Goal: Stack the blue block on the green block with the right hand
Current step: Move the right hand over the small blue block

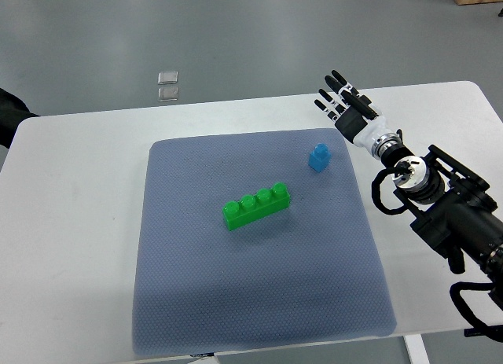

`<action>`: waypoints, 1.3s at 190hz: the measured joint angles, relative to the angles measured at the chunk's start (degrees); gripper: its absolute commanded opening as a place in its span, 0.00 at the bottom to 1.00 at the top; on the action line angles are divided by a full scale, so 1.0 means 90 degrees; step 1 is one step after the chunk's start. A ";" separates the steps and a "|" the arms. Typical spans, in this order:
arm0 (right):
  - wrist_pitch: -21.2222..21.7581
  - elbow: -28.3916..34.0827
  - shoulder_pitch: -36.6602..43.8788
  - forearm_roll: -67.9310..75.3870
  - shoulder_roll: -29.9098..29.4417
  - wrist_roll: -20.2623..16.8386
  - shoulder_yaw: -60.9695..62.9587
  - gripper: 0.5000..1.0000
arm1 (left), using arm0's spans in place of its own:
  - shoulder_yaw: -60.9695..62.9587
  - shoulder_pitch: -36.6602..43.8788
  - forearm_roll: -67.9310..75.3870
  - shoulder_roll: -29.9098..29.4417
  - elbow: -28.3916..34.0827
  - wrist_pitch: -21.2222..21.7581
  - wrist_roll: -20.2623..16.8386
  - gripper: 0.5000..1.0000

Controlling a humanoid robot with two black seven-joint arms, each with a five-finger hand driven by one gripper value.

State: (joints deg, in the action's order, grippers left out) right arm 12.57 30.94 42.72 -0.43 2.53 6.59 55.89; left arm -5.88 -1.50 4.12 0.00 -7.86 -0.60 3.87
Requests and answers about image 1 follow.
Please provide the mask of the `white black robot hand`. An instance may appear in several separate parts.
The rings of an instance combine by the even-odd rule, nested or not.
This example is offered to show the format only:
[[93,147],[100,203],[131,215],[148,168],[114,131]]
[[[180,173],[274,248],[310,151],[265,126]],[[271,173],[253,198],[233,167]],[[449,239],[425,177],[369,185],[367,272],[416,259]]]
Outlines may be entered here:
[[316,99],[314,103],[350,143],[377,156],[378,148],[386,140],[398,137],[387,126],[386,119],[375,110],[372,101],[338,71],[332,70],[330,75],[326,75],[325,83],[334,97],[319,89],[318,93],[324,101]]

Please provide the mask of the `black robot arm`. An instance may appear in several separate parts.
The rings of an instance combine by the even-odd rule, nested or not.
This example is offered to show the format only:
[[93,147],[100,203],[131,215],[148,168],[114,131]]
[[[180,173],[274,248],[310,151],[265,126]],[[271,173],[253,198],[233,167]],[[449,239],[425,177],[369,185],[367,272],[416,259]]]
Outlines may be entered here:
[[450,298],[471,325],[466,336],[483,335],[502,341],[502,327],[480,320],[462,297],[463,291],[486,292],[502,305],[502,222],[488,183],[435,145],[426,156],[415,156],[399,132],[384,134],[372,147],[384,169],[371,184],[374,205],[386,215],[410,211],[411,229],[447,260],[454,274],[465,271],[469,256],[488,277],[487,283],[459,281],[450,286]]

